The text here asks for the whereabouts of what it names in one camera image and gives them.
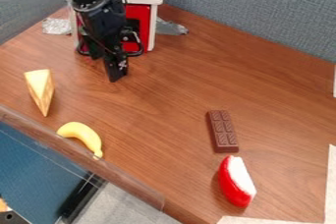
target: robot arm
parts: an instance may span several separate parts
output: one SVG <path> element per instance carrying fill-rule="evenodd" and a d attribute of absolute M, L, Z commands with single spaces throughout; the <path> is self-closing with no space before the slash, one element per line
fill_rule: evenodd
<path fill-rule="evenodd" d="M 128 56 L 138 56 L 143 49 L 131 28 L 126 28 L 126 0 L 73 0 L 73 7 L 83 24 L 83 39 L 93 59 L 104 58 L 111 82 L 128 72 Z M 138 42 L 139 51 L 123 50 L 122 38 Z"/>

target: red apple skin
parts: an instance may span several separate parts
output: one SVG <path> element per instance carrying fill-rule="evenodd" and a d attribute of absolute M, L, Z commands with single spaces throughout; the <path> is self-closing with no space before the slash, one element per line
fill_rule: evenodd
<path fill-rule="evenodd" d="M 223 192 L 223 195 L 234 205 L 237 205 L 239 207 L 247 207 L 250 202 L 252 201 L 252 196 L 248 195 L 244 191 L 240 190 L 234 181 L 231 179 L 231 176 L 229 174 L 229 162 L 232 156 L 228 156 L 224 158 L 222 161 L 218 177 L 219 177 L 219 185 Z"/>

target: apple slice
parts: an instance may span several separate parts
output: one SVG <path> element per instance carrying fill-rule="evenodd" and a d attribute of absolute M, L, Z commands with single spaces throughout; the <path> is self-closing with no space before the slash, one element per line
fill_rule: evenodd
<path fill-rule="evenodd" d="M 256 189 L 241 157 L 228 156 L 219 167 L 219 185 L 224 196 L 239 207 L 247 207 Z"/>

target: wooden desk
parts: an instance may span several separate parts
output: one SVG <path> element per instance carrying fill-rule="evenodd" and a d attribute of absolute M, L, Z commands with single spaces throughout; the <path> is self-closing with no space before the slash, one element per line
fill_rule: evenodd
<path fill-rule="evenodd" d="M 190 223 L 222 215 L 321 222 L 328 145 L 336 143 L 331 63 L 163 6 L 163 19 L 190 29 L 157 36 L 131 59 L 130 75 L 108 82 L 100 61 L 73 52 L 70 37 L 41 24 L 1 46 L 1 103 L 53 130 L 93 127 L 105 158 L 166 196 L 165 210 Z M 50 68 L 56 94 L 43 118 L 23 72 Z M 258 193 L 245 211 L 219 191 L 206 111 L 231 112 Z"/>

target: yellow banana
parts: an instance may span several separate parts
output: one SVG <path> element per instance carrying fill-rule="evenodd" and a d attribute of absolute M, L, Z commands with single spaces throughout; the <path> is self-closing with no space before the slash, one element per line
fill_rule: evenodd
<path fill-rule="evenodd" d="M 76 138 L 81 140 L 87 148 L 93 151 L 96 157 L 101 158 L 103 155 L 99 135 L 85 124 L 78 122 L 67 123 L 57 130 L 57 134 L 63 138 Z"/>

